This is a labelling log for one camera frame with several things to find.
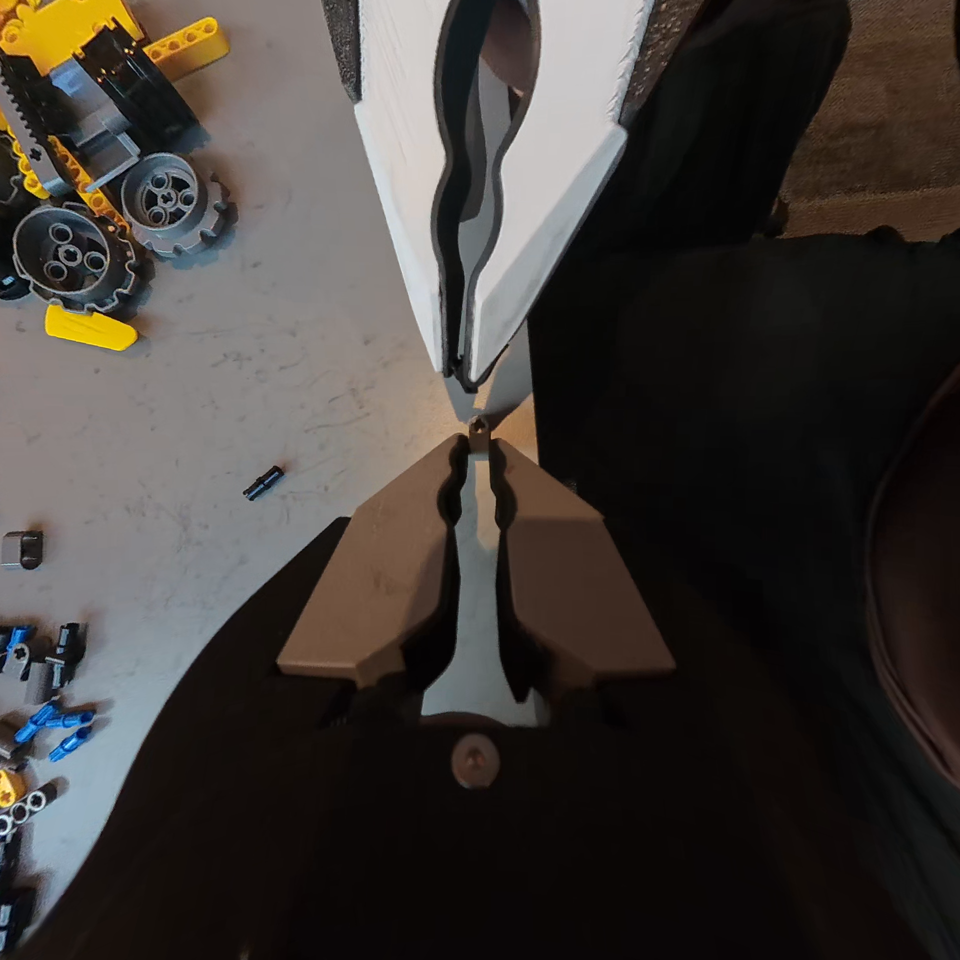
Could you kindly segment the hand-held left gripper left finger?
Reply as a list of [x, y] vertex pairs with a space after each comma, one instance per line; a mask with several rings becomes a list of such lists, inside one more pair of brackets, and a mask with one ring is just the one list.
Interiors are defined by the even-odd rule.
[[276, 659], [282, 674], [363, 690], [411, 669], [456, 605], [463, 486], [464, 436], [452, 435], [354, 510]]

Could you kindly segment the yellow grey toy vehicle chassis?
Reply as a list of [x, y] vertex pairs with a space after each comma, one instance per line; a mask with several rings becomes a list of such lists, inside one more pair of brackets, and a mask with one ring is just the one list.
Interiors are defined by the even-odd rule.
[[199, 127], [178, 82], [230, 52], [212, 16], [151, 39], [128, 2], [2, 2], [2, 139], [14, 182], [121, 224], [123, 177]]

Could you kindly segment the grey desk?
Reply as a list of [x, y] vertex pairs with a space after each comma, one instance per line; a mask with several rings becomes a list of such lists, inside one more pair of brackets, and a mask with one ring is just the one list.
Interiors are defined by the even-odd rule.
[[[48, 336], [2, 303], [2, 622], [89, 630], [71, 704], [88, 744], [30, 763], [60, 790], [24, 830], [36, 892], [17, 957], [66, 958], [67, 890], [150, 727], [229, 617], [335, 519], [458, 426], [411, 313], [321, 2], [132, 2], [149, 36], [216, 18], [231, 51], [179, 85], [189, 148], [234, 219], [201, 254], [145, 264], [123, 352]], [[277, 465], [256, 501], [243, 491]]]

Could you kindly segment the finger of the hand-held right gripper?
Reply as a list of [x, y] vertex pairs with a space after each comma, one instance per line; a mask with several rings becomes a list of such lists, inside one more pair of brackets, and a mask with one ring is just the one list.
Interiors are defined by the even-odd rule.
[[458, 381], [476, 392], [619, 162], [649, 2], [492, 2], [481, 226], [462, 234]]
[[436, 372], [459, 362], [467, 113], [480, 2], [358, 2], [361, 133], [417, 326]]

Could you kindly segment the pile of small building pieces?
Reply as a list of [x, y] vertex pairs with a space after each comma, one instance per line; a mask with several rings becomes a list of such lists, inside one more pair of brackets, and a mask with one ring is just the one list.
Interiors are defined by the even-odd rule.
[[57, 636], [38, 634], [35, 626], [2, 626], [2, 675], [10, 673], [27, 686], [33, 706], [25, 719], [1, 721], [1, 951], [10, 954], [32, 921], [36, 890], [18, 884], [23, 831], [58, 797], [53, 781], [32, 786], [28, 775], [31, 750], [47, 734], [63, 738], [46, 760], [62, 762], [93, 734], [95, 709], [71, 710], [63, 693], [73, 682], [86, 653], [86, 626], [68, 622]]

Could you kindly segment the yellow curved panel piece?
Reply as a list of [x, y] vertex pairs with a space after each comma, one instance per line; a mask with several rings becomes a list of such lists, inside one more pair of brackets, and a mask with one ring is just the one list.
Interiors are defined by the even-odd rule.
[[44, 314], [45, 333], [58, 340], [123, 353], [138, 342], [139, 334], [128, 323], [100, 312], [78, 314], [50, 304]]

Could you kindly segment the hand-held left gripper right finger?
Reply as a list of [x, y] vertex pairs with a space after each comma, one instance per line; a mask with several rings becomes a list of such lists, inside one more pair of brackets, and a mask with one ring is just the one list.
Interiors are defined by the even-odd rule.
[[499, 658], [513, 698], [557, 701], [676, 670], [603, 515], [509, 442], [488, 448]]

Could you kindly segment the person's black trousers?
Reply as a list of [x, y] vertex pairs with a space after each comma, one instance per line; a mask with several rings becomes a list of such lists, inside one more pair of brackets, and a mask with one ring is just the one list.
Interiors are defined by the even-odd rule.
[[958, 375], [958, 231], [762, 238], [849, 2], [708, 2], [531, 316], [540, 451], [809, 706], [863, 819], [958, 830], [872, 659], [879, 486]]

